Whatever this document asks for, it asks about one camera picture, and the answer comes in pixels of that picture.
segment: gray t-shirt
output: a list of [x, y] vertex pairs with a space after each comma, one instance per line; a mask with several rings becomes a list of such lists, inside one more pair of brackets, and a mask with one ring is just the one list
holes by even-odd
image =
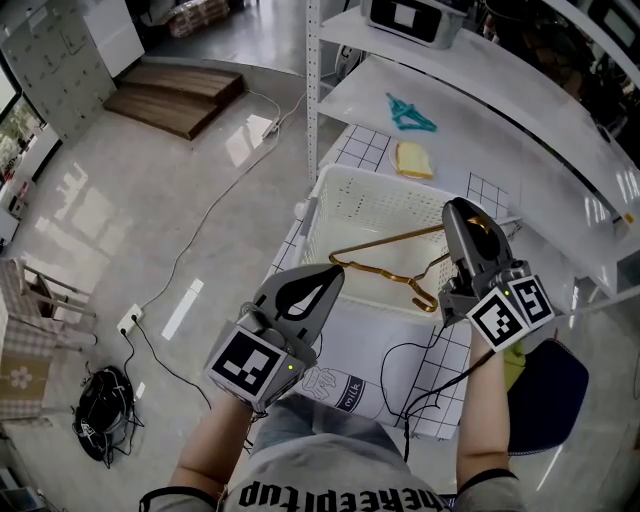
[[[363, 441], [321, 434], [265, 448], [250, 459], [247, 478], [214, 499], [169, 487], [147, 494], [142, 512], [404, 512], [450, 510], [413, 476], [396, 453]], [[474, 477], [455, 512], [521, 512], [518, 480], [508, 471]]]

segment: jeans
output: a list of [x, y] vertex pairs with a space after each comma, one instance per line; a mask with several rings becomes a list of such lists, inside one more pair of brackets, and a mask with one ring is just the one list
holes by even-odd
[[295, 393], [271, 406], [269, 416], [258, 432], [251, 455], [270, 446], [316, 434], [336, 434], [358, 439], [391, 450], [402, 457], [379, 423]]

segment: white shelf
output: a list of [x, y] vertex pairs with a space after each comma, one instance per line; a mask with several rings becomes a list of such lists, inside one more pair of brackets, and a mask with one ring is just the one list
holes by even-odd
[[[391, 120], [387, 92], [414, 104], [438, 131], [399, 131]], [[610, 219], [596, 218], [585, 208], [585, 204], [595, 204], [592, 194], [549, 152], [474, 99], [405, 66], [372, 56], [318, 105], [318, 111], [420, 143], [432, 156], [438, 188], [450, 190], [458, 176], [468, 176], [470, 171], [499, 186], [509, 194], [510, 210], [519, 213], [607, 295], [615, 295], [615, 237]]]
[[325, 21], [320, 38], [401, 62], [491, 105], [562, 155], [620, 215], [636, 219], [629, 227], [640, 235], [638, 169], [575, 99], [515, 55], [467, 30], [450, 49], [432, 50], [369, 27], [358, 8]]

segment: forearm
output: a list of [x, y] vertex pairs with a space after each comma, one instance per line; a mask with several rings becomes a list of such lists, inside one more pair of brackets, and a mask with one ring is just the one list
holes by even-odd
[[221, 492], [240, 458], [251, 414], [245, 404], [227, 393], [220, 393], [213, 409], [200, 421], [182, 449], [170, 485], [202, 488], [213, 481], [215, 488], [203, 490]]
[[[473, 330], [469, 367], [491, 348]], [[485, 469], [508, 469], [509, 407], [502, 352], [469, 376], [458, 438], [458, 488]]]

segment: pegboard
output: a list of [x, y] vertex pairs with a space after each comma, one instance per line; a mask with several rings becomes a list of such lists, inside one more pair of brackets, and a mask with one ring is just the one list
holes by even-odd
[[2, 42], [2, 52], [39, 114], [73, 143], [115, 86], [73, 0], [50, 0]]

